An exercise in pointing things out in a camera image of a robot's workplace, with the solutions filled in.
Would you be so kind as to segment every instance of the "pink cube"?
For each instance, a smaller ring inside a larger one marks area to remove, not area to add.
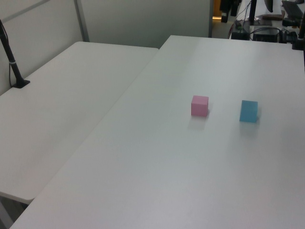
[[[209,97],[194,95],[191,105],[191,115],[207,117]]]

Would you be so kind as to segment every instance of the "cube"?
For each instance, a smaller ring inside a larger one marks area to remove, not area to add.
[[[256,123],[258,102],[242,100],[242,108],[240,111],[240,122]]]
[[[191,115],[207,117],[209,97],[194,95],[191,104]]]

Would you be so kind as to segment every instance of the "table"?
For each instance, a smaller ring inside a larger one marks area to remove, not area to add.
[[[12,229],[304,228],[304,98],[301,51],[171,36]]]
[[[78,42],[0,97],[0,195],[29,204],[158,50]]]
[[[274,0],[274,1],[278,1],[277,4],[281,4],[282,5],[282,0]],[[245,1],[242,1],[241,6],[239,8],[239,11],[237,13],[237,15],[238,15],[238,17],[236,18],[237,20],[244,20],[245,11],[244,12],[242,12],[242,11],[246,8],[246,6],[247,6],[247,4],[245,3]],[[266,8],[263,0],[259,0],[257,2],[257,8],[258,7],[259,8],[263,8],[263,9]],[[298,4],[298,7],[301,9],[302,12],[305,11],[305,3]],[[295,31],[297,34],[299,33],[299,29],[298,28],[294,29],[294,28],[292,28],[290,26],[289,27],[285,27],[285,26],[282,25],[282,22],[283,21],[274,21],[274,20],[272,20],[272,26],[276,27],[276,28],[279,28],[279,29],[285,28],[285,29],[287,29],[289,31]]]

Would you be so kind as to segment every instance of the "microphone stand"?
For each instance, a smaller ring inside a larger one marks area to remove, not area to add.
[[[2,45],[4,47],[4,50],[6,52],[6,55],[9,59],[10,66],[11,66],[11,68],[12,68],[14,74],[15,74],[15,77],[16,77],[16,84],[14,84],[12,87],[22,88],[25,85],[29,84],[30,82],[28,80],[24,80],[22,78],[21,74],[20,74],[20,71],[19,71],[18,66],[16,64],[14,55],[13,55],[11,49],[10,49],[9,41],[8,41],[4,26],[1,22],[1,20],[0,20],[0,39],[1,39]]]

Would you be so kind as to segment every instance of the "floor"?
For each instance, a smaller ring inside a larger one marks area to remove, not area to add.
[[[9,229],[27,205],[0,197],[0,229]]]
[[[222,23],[220,20],[213,20],[212,37],[228,39],[230,27],[234,23],[236,17],[229,16],[227,23]]]

